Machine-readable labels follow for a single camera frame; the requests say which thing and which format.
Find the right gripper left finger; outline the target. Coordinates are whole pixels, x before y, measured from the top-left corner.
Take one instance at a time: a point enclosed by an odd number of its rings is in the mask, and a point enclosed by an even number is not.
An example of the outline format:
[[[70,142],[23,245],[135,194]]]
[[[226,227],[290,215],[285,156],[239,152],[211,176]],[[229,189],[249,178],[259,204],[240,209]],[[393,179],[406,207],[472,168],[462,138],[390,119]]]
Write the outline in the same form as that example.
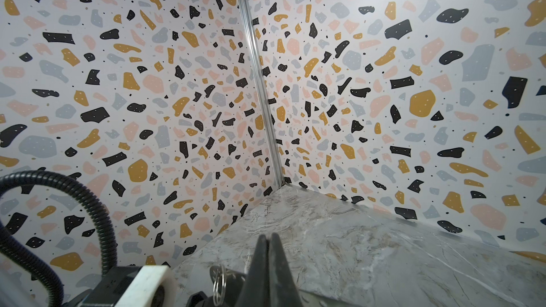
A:
[[[260,235],[236,306],[268,307],[269,289],[269,241]]]

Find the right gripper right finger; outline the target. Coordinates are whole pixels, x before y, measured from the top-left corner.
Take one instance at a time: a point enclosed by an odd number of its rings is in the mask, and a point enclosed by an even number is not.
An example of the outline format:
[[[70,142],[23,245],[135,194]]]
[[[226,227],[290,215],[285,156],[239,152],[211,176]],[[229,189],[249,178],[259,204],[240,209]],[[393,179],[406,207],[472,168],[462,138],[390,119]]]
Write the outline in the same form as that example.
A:
[[[269,292],[272,307],[302,307],[299,290],[296,287],[284,253],[280,236],[272,233],[268,248]]]

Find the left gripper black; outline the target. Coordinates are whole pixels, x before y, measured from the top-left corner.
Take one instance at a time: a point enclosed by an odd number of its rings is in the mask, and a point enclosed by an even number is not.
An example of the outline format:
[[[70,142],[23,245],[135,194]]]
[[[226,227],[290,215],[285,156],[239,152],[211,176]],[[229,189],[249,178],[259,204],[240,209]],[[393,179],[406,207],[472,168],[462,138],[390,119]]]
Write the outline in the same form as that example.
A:
[[[208,297],[203,291],[190,295],[186,302],[186,307],[204,307],[208,302]]]

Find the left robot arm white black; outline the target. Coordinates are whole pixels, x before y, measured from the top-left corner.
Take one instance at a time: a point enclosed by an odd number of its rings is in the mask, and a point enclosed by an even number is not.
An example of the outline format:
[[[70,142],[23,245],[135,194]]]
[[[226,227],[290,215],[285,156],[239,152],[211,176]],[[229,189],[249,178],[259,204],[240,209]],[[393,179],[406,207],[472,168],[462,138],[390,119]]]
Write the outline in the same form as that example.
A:
[[[115,267],[94,289],[88,289],[64,306],[179,306],[177,284],[170,267]]]

